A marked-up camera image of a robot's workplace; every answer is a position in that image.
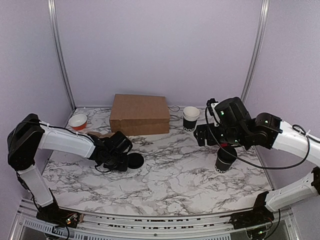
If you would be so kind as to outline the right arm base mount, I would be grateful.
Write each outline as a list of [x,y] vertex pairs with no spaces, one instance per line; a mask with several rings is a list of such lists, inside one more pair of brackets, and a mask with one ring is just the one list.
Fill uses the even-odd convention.
[[231,214],[229,222],[235,230],[265,224],[275,219],[273,212],[266,208],[268,193],[268,191],[260,193],[251,210]]

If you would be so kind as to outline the brown paper bag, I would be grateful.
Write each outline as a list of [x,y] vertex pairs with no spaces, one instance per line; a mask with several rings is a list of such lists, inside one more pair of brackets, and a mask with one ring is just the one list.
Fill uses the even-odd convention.
[[109,124],[126,136],[158,135],[169,133],[170,119],[164,96],[116,94]]

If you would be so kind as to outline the stack of black cup lids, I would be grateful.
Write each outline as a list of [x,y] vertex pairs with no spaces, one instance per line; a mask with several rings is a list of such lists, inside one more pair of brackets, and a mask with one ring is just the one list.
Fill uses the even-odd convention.
[[144,157],[140,153],[130,153],[127,155],[128,168],[138,169],[144,164]]

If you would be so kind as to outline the red cup with sugar packets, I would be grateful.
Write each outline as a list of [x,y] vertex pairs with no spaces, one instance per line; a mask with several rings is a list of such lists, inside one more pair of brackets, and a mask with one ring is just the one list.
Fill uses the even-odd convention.
[[230,145],[228,143],[221,143],[220,144],[220,147],[221,148],[226,148],[226,147],[229,147]]

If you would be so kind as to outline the aluminium frame post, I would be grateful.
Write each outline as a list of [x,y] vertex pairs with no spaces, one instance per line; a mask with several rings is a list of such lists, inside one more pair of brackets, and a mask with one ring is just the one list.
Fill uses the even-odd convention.
[[66,96],[70,105],[70,108],[74,112],[76,110],[76,103],[74,100],[74,96],[72,93],[71,85],[68,78],[67,68],[63,56],[63,48],[60,39],[60,32],[59,32],[59,25],[58,25],[58,17],[56,11],[56,1],[55,0],[48,0],[48,11],[49,11],[49,18],[50,24],[52,28],[52,34],[54,39],[54,46],[57,55],[58,65],[62,76],[63,85],[66,91]]
[[249,96],[250,87],[253,83],[256,65],[257,65],[257,62],[259,59],[259,54],[262,49],[264,36],[265,36],[265,32],[266,32],[269,8],[270,8],[270,1],[269,0],[262,0],[260,12],[259,12],[259,19],[258,19],[258,24],[257,24],[255,40],[254,40],[254,44],[253,44],[252,55],[251,55],[251,59],[249,62],[245,82],[244,82],[242,92],[240,95],[240,98],[243,103],[246,102],[246,100]]

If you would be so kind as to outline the orange and white bowl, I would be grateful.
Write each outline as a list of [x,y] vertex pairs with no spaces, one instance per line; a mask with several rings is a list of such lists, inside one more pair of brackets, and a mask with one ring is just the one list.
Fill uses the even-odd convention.
[[85,114],[73,115],[68,120],[68,125],[75,131],[81,131],[87,126],[88,117]]

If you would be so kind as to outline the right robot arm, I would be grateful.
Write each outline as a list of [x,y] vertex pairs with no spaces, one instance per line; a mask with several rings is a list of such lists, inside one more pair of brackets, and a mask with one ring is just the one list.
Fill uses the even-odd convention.
[[214,118],[213,123],[198,125],[193,132],[199,146],[219,146],[230,159],[236,156],[227,152],[227,147],[261,146],[288,152],[315,165],[311,173],[300,180],[278,190],[258,195],[254,208],[248,212],[247,219],[258,224],[269,212],[314,197],[320,193],[320,140],[307,133],[301,126],[282,120],[270,113],[260,113],[252,118],[239,97],[221,102],[207,101],[205,115]]

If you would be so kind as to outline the left aluminium frame post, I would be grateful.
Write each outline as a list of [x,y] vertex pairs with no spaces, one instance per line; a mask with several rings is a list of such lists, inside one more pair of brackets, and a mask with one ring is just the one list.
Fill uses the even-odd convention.
[[74,100],[74,96],[72,93],[71,85],[68,78],[67,68],[63,56],[63,48],[60,39],[60,32],[59,32],[59,25],[58,25],[58,17],[56,11],[56,1],[55,0],[48,0],[48,11],[49,11],[49,18],[50,24],[52,28],[52,34],[54,39],[54,46],[57,55],[58,65],[62,76],[63,85],[66,91],[66,96],[70,105],[70,108],[74,112],[76,110],[76,103]]

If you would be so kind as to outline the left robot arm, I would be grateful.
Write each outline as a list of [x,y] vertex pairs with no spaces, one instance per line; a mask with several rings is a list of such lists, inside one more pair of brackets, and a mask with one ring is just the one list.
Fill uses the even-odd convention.
[[80,156],[105,164],[112,170],[126,161],[132,142],[120,131],[111,137],[72,132],[40,121],[34,113],[23,119],[7,137],[8,164],[25,183],[44,215],[53,223],[63,219],[55,198],[36,167],[37,150],[50,150]]

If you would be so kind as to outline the stack of black paper cups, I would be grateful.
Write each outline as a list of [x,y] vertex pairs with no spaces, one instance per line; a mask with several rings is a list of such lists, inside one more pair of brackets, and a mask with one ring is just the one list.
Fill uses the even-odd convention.
[[187,106],[183,109],[183,129],[186,132],[193,132],[196,128],[200,110],[194,106]]

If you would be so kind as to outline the brown pulp cup carrier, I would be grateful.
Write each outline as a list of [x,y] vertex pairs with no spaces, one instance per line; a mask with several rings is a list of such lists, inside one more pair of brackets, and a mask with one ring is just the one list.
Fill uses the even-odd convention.
[[97,132],[97,131],[88,131],[86,134],[87,134],[87,135],[93,135],[93,136],[96,136],[96,137],[102,139],[102,138],[110,138],[110,137],[112,137],[115,133],[114,133],[114,132],[111,132],[111,133],[104,133],[104,134],[102,134],[102,133]]

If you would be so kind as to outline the single black paper cup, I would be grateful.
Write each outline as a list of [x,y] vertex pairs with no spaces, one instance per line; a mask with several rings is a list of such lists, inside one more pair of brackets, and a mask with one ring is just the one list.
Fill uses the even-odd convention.
[[215,162],[214,167],[218,173],[224,174],[231,168],[232,164],[233,164],[233,162],[224,162],[224,161],[221,161],[218,159]]

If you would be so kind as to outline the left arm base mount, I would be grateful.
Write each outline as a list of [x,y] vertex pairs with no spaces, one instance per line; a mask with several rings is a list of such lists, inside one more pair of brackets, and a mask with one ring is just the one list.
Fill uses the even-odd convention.
[[73,210],[60,208],[53,193],[50,193],[53,198],[53,202],[48,206],[39,206],[37,208],[36,218],[59,226],[76,228],[78,224],[82,222],[84,215]]

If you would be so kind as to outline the front aluminium rail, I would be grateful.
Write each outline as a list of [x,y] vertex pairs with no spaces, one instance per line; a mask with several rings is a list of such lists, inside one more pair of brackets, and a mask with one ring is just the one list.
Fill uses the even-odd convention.
[[24,200],[15,216],[8,239],[36,240],[53,237],[70,240],[246,240],[265,233],[269,240],[299,240],[293,214],[283,210],[274,221],[235,229],[230,213],[191,216],[134,216],[84,211],[76,228],[58,228],[36,218],[32,202]]

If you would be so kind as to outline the right aluminium frame post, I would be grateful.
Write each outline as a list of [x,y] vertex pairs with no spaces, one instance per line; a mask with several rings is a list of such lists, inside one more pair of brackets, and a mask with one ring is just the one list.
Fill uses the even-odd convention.
[[270,1],[269,0],[262,0],[260,12],[259,12],[259,19],[258,19],[258,24],[257,24],[255,40],[254,40],[254,44],[253,44],[252,55],[251,55],[251,59],[249,62],[245,82],[244,82],[242,92],[240,95],[240,98],[243,103],[246,102],[246,100],[249,96],[250,87],[253,83],[256,65],[257,65],[257,62],[259,59],[259,54],[262,49],[264,36],[265,36],[265,32],[266,32],[269,8],[270,8]]

